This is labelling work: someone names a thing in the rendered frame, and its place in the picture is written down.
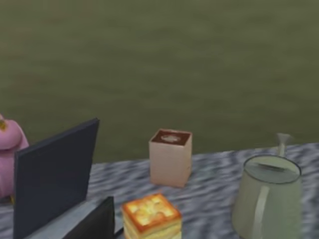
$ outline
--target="small food box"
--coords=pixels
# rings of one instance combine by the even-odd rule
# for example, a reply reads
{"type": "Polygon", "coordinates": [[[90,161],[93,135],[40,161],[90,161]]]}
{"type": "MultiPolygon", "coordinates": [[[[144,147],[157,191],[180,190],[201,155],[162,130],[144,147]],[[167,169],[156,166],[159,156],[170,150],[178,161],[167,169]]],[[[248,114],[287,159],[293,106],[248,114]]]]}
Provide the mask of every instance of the small food box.
{"type": "Polygon", "coordinates": [[[184,187],[191,174],[192,133],[160,129],[149,141],[149,147],[151,182],[184,187]]]}
{"type": "Polygon", "coordinates": [[[181,239],[182,216],[162,194],[123,204],[122,213],[125,239],[181,239]]]}

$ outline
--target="orange box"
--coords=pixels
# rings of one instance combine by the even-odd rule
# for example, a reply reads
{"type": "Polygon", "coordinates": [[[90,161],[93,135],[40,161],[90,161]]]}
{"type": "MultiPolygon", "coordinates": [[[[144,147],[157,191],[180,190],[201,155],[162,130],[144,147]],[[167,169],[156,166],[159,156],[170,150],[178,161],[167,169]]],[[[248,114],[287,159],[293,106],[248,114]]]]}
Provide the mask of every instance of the orange box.
{"type": "Polygon", "coordinates": [[[160,129],[149,141],[149,147],[151,182],[184,187],[191,174],[192,133],[160,129]]]}
{"type": "Polygon", "coordinates": [[[181,239],[182,217],[162,194],[122,206],[125,239],[181,239]]]}

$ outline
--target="mug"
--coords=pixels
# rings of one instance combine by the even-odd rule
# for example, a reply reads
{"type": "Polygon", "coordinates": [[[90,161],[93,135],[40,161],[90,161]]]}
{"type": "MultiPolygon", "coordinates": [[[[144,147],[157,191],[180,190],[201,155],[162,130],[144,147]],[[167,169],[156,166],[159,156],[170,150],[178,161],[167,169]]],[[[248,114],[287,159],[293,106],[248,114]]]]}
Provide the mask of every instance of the mug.
{"type": "Polygon", "coordinates": [[[300,239],[301,168],[280,156],[259,155],[244,163],[232,225],[243,239],[300,239]]]}

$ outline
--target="pink toy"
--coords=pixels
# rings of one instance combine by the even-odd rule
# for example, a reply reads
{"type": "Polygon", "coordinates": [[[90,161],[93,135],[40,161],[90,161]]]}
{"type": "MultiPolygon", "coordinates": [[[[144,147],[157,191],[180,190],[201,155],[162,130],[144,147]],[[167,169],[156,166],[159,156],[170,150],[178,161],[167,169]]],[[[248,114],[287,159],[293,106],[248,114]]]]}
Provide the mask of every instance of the pink toy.
{"type": "Polygon", "coordinates": [[[0,115],[0,198],[13,194],[14,152],[28,146],[18,123],[0,115]]]}

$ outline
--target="table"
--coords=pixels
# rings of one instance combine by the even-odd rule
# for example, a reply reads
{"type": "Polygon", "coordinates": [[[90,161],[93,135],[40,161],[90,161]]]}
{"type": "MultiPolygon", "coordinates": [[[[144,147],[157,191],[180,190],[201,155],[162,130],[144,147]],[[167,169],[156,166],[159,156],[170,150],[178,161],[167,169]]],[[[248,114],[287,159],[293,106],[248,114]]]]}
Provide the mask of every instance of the table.
{"type": "MultiPolygon", "coordinates": [[[[230,222],[243,162],[253,155],[275,154],[274,148],[198,154],[184,189],[149,182],[149,161],[95,164],[88,197],[115,197],[116,215],[124,202],[159,190],[183,215],[183,239],[239,239],[230,222]]],[[[319,143],[289,146],[287,157],[303,170],[303,239],[319,238],[319,143]]],[[[12,206],[0,206],[0,239],[11,239],[12,206]]]]}

